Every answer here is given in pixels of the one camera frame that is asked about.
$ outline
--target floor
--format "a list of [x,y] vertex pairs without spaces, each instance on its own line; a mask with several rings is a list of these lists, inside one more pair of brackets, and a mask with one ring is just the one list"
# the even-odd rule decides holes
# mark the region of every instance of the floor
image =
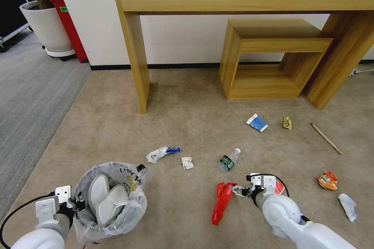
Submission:
[[[218,69],[150,70],[147,114],[141,115],[129,70],[92,72],[46,148],[14,207],[54,190],[75,186],[93,165],[106,161],[145,164],[147,212],[133,231],[87,244],[114,248],[294,248],[274,236],[252,201],[233,197],[218,226],[211,224],[217,183],[246,184],[250,172],[278,175],[302,213],[323,223],[354,246],[372,248],[374,225],[374,73],[362,73],[339,90],[324,111],[306,98],[226,100]],[[245,124],[254,113],[269,125],[262,133]],[[283,117],[293,123],[282,127]],[[339,155],[311,126],[314,122],[343,151]],[[163,145],[180,154],[153,165],[146,155]],[[218,160],[234,148],[238,163],[223,173]],[[191,156],[184,170],[181,156]],[[322,189],[316,177],[336,173],[337,191]],[[356,201],[351,223],[337,200],[346,193]],[[33,207],[17,213],[4,231],[13,244],[33,230]],[[66,248],[82,249],[74,229]]]
[[0,53],[0,220],[90,74],[88,63],[49,57],[28,29]]

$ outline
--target orange snack wrapper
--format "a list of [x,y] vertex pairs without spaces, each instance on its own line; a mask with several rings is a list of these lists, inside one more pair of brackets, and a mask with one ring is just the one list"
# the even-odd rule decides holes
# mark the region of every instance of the orange snack wrapper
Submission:
[[326,171],[323,175],[318,176],[317,178],[318,184],[320,184],[323,188],[335,191],[338,187],[336,184],[338,183],[338,179],[336,175],[331,171]]

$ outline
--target white wall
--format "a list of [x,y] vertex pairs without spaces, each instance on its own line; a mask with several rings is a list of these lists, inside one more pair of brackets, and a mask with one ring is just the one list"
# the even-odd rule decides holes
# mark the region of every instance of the white wall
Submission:
[[[91,65],[129,64],[114,0],[65,0],[65,3]],[[259,16],[141,16],[148,63],[220,62],[227,19],[232,17]],[[318,28],[327,19],[327,15],[283,17],[302,17]],[[280,58],[280,54],[252,54],[242,60]],[[374,48],[365,58],[374,59]]]

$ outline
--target gray carpet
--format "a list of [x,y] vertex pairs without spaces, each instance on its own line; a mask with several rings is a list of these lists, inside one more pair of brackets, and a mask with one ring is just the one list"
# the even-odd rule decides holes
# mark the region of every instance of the gray carpet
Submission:
[[21,191],[90,71],[49,57],[36,36],[0,54],[0,220]]

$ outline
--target black cable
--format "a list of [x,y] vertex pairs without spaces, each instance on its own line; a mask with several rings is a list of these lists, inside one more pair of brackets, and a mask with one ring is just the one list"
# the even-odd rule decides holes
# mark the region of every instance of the black cable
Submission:
[[259,174],[254,174],[254,175],[247,175],[247,181],[250,181],[252,177],[256,177],[256,176],[261,176],[261,175],[268,175],[268,176],[274,176],[275,178],[277,178],[284,186],[284,188],[286,189],[286,193],[287,193],[287,196],[289,197],[289,193],[288,193],[288,189],[287,189],[287,186],[286,184],[282,181],[281,178],[279,178],[278,176],[275,176],[273,174],[269,174],[269,173],[259,173]]
[[5,243],[5,241],[4,241],[4,239],[3,239],[3,230],[4,230],[4,227],[5,227],[6,222],[7,222],[7,221],[8,221],[8,220],[13,216],[13,214],[16,213],[18,210],[20,210],[21,208],[25,207],[26,205],[32,203],[32,202],[35,202],[35,201],[37,201],[37,200],[39,200],[39,199],[46,198],[46,197],[48,197],[48,196],[53,196],[53,195],[55,195],[55,192],[50,192],[50,193],[47,194],[47,195],[39,196],[39,197],[37,197],[37,198],[34,198],[34,199],[32,199],[32,200],[30,200],[30,201],[28,201],[28,202],[22,204],[20,207],[18,207],[16,210],[14,210],[12,213],[10,213],[10,214],[5,218],[5,220],[3,221],[3,223],[1,224],[1,227],[0,227],[0,243],[1,243],[1,245],[4,246],[5,249],[11,249],[11,248],[8,246],[8,244]]

